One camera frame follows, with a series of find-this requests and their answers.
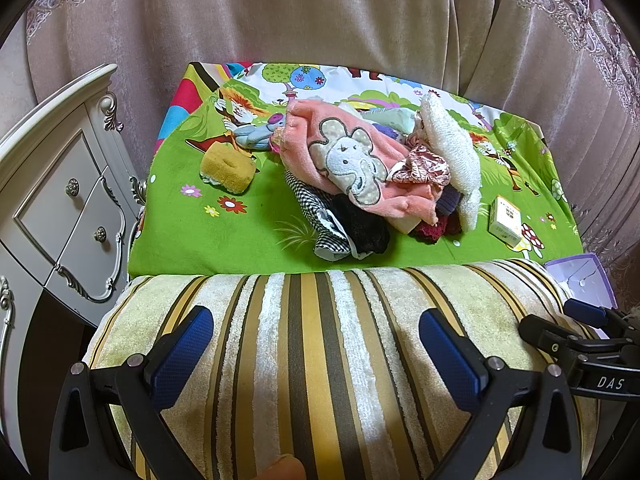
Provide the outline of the pink elephant fleece blanket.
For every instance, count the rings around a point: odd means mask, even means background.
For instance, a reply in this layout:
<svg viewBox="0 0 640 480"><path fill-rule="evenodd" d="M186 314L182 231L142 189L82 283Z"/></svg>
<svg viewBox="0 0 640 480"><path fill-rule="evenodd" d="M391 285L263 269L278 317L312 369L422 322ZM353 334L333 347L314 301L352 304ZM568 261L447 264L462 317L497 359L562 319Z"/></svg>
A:
<svg viewBox="0 0 640 480"><path fill-rule="evenodd" d="M346 110L317 100L292 101L277 146L285 168L314 188L344 194L384 218L437 223L442 188L394 182L392 169L407 160L408 148Z"/></svg>

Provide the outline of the purple box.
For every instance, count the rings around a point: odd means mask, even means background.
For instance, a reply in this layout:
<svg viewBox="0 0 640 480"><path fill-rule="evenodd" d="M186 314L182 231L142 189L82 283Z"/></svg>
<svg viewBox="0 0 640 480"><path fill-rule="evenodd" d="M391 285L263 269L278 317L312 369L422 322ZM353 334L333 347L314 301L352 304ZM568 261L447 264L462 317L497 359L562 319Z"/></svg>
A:
<svg viewBox="0 0 640 480"><path fill-rule="evenodd" d="M599 307L618 308L604 267L592 252L550 260L544 267L576 299Z"/></svg>

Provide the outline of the white ornate nightstand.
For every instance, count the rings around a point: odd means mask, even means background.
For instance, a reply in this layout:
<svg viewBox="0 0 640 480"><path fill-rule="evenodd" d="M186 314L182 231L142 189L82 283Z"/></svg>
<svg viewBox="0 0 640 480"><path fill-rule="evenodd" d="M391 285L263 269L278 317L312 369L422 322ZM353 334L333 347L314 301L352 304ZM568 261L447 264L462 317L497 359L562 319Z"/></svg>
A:
<svg viewBox="0 0 640 480"><path fill-rule="evenodd" d="M116 70L102 64L64 84L1 139L1 439L23 466L20 400L41 301L96 326L128 281L136 172L110 88Z"/></svg>

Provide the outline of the blue plush pig toy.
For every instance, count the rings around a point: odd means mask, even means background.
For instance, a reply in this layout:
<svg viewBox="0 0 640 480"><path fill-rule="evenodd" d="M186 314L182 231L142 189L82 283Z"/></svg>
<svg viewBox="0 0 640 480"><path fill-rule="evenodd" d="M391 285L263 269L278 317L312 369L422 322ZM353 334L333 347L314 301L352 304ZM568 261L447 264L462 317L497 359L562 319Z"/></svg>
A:
<svg viewBox="0 0 640 480"><path fill-rule="evenodd" d="M271 115L263 125L248 124L234 130L234 138L244 150L269 151L271 137L285 125L285 114Z"/></svg>

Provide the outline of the pink satin curtain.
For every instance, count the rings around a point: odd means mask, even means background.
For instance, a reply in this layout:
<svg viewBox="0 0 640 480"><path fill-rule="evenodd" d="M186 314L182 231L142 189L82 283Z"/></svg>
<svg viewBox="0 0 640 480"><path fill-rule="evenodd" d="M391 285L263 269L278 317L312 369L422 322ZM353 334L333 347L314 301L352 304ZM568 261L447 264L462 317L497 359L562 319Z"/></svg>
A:
<svg viewBox="0 0 640 480"><path fill-rule="evenodd" d="M102 63L148 168L191 61L315 62L424 82L541 126L587 249L639 245L639 50L606 0L35 0L44 98Z"/></svg>

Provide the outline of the light blue cloth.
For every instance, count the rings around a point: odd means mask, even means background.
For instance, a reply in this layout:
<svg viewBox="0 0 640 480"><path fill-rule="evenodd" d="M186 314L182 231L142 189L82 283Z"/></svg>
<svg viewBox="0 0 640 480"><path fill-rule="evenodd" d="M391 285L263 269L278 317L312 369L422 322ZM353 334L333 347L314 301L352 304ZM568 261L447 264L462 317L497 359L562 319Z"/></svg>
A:
<svg viewBox="0 0 640 480"><path fill-rule="evenodd" d="M390 127L408 136L416 128L416 112L405 107L378 107L361 112L363 119Z"/></svg>

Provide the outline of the green cartoon print sheet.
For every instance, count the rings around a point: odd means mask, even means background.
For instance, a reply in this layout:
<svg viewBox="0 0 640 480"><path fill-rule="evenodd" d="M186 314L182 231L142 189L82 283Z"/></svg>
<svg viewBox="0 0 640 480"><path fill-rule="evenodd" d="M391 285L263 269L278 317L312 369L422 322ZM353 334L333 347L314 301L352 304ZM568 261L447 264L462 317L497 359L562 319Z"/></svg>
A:
<svg viewBox="0 0 640 480"><path fill-rule="evenodd" d="M146 180L146 205L129 258L133 276L314 272L316 232L300 211L278 154L254 154L257 170L240 195L200 177L214 143L237 146L234 130L263 125L295 98L357 112L405 107L415 112L434 93L469 133L482 165L474 231L427 245L393 232L366 266L428 266L521 257L537 262L582 252L576 222L539 128L520 116L442 89L367 70L299 63L192 62L172 98ZM522 239L509 247L488 232L490 205L502 196L521 211Z"/></svg>

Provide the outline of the yellow sponge toy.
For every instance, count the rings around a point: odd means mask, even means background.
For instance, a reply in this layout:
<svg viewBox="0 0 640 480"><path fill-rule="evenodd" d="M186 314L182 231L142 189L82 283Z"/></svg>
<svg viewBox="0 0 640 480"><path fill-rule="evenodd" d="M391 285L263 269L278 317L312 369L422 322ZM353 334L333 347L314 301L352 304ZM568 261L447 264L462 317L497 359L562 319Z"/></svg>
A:
<svg viewBox="0 0 640 480"><path fill-rule="evenodd" d="M254 179L256 164L231 144L214 143L205 152L200 177L232 194L243 194Z"/></svg>

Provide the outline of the black white houndstooth cloth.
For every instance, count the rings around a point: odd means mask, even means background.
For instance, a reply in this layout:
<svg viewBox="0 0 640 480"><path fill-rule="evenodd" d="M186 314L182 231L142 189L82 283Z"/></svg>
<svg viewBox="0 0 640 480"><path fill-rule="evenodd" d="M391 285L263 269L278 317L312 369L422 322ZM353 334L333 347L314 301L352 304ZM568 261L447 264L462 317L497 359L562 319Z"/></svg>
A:
<svg viewBox="0 0 640 480"><path fill-rule="evenodd" d="M284 173L285 182L293 192L300 211L316 232L314 254L326 261L343 260L352 254L349 237L330 211L331 195L297 179L291 171Z"/></svg>

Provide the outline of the striped velvet sofa cushion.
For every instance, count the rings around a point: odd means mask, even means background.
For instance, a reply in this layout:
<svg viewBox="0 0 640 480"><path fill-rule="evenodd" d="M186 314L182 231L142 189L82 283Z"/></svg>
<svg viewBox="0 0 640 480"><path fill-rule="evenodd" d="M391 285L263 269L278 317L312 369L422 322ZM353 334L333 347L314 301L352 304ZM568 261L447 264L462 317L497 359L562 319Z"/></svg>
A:
<svg viewBox="0 0 640 480"><path fill-rule="evenodd" d="M164 419L209 479L250 479L284 454L311 479L423 479L468 419L419 337L439 311L485 356L542 370L518 336L526 315L574 328L570 291L520 258L271 275L133 280L102 318L85 362L151 350L197 306L213 338Z"/></svg>

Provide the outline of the small white carton box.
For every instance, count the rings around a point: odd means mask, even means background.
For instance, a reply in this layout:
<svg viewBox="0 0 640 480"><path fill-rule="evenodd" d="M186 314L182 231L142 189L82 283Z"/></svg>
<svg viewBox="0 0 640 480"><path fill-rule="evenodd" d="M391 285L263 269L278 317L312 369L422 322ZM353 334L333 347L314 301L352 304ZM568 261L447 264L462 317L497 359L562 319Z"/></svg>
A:
<svg viewBox="0 0 640 480"><path fill-rule="evenodd" d="M498 195L490 205L488 232L509 247L522 239L521 211L506 198Z"/></svg>

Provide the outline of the red patterned cloth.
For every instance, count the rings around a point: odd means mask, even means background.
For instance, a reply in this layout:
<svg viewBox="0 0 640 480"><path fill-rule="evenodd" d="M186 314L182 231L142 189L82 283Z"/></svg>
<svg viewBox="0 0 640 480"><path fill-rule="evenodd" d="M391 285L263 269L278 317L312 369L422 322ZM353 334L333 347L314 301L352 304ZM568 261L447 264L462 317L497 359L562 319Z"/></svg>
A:
<svg viewBox="0 0 640 480"><path fill-rule="evenodd" d="M422 143L417 143L407 157L396 164L387 176L399 184L434 184L444 188L451 179L448 162Z"/></svg>

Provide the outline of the dark red knitted item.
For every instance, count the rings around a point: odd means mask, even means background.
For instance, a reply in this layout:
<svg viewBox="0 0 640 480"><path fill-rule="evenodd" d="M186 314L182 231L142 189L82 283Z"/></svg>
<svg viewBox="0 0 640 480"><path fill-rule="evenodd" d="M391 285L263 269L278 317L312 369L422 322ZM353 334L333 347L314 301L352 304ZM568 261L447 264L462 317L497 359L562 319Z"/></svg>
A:
<svg viewBox="0 0 640 480"><path fill-rule="evenodd" d="M436 214L436 224L428 224L421 221L409 235L421 243L433 245L443 236L456 236L462 233L457 211L454 211L452 214L442 214L440 211L437 211Z"/></svg>

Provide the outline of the white fluffy towel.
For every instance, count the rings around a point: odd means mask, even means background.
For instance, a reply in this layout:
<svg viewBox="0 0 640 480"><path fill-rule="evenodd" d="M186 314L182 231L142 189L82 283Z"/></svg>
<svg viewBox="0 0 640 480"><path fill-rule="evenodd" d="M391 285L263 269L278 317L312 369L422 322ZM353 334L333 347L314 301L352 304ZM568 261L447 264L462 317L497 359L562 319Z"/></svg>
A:
<svg viewBox="0 0 640 480"><path fill-rule="evenodd" d="M450 184L461 194L458 216L463 232L474 231L480 211L480 159L469 133L451 117L434 93L427 93L419 110L420 136L449 166Z"/></svg>

